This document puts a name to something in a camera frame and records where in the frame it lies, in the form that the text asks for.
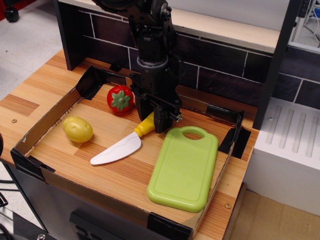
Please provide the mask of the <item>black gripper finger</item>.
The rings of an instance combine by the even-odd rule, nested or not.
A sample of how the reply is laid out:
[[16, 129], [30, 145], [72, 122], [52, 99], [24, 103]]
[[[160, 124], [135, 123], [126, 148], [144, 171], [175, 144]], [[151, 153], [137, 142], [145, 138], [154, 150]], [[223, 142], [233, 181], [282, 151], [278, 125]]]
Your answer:
[[161, 105], [157, 105], [156, 107], [154, 107], [153, 121], [155, 132], [157, 134], [160, 134], [163, 131], [169, 129], [173, 124], [173, 120], [171, 119], [169, 111]]
[[134, 91], [135, 105], [141, 121], [154, 112], [154, 97], [146, 92]]

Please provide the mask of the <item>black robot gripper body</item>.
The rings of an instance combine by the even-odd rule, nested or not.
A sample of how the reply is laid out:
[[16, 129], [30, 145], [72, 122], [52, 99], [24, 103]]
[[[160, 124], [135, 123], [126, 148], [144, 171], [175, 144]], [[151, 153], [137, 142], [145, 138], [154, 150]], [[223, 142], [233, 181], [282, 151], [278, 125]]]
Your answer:
[[179, 83], [179, 60], [165, 58], [160, 62], [151, 62], [138, 58], [136, 60], [140, 74], [130, 74], [132, 91], [145, 92], [153, 96], [154, 107], [163, 106], [170, 118], [178, 122], [182, 120], [180, 107], [182, 101], [176, 93]]

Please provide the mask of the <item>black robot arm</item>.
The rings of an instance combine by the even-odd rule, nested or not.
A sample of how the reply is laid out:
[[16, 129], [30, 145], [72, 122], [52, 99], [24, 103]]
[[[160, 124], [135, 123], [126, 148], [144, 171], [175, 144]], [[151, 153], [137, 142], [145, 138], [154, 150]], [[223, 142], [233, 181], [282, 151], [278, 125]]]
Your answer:
[[156, 133], [182, 118], [182, 101], [176, 93], [181, 60], [174, 53], [177, 32], [172, 9], [165, 0], [96, 0], [102, 10], [128, 19], [138, 49], [140, 73], [130, 74], [138, 115], [144, 120], [153, 114]]

